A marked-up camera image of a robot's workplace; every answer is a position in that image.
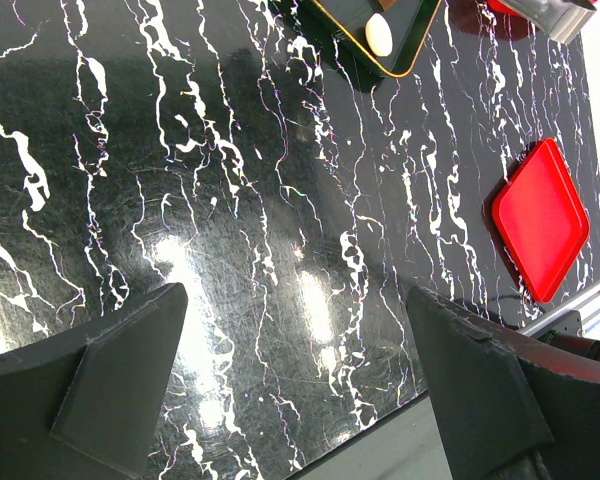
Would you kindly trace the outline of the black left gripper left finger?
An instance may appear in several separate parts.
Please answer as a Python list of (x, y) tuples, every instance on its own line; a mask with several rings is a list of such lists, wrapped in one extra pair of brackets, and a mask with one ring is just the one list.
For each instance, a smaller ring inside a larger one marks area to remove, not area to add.
[(0, 354), (0, 479), (139, 479), (188, 304), (181, 283)]

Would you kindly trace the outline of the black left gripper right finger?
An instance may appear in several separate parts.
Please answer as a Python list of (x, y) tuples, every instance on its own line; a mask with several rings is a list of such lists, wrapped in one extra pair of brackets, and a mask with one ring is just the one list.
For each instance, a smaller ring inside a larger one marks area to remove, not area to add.
[(600, 341), (547, 341), (413, 287), (407, 313), (455, 479), (600, 479)]

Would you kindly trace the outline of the white oval chocolate front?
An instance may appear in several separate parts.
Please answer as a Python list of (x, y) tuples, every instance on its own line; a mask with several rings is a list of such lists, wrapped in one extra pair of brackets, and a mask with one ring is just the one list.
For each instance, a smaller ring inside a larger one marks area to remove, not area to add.
[(366, 22), (365, 38), (371, 52), (377, 57), (388, 57), (393, 50), (393, 37), (385, 18), (374, 13)]

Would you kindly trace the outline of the brown square chocolate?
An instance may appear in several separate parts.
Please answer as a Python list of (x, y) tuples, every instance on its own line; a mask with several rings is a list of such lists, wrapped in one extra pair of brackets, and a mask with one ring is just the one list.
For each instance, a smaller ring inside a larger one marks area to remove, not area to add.
[(378, 0), (378, 2), (380, 4), (381, 8), (384, 11), (387, 11), (397, 3), (397, 0)]

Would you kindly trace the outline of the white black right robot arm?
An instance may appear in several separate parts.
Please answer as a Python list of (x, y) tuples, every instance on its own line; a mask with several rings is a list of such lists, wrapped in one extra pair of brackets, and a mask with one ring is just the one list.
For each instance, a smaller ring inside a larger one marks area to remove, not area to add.
[(503, 4), (533, 23), (549, 38), (569, 44), (597, 12), (587, 0), (507, 0)]

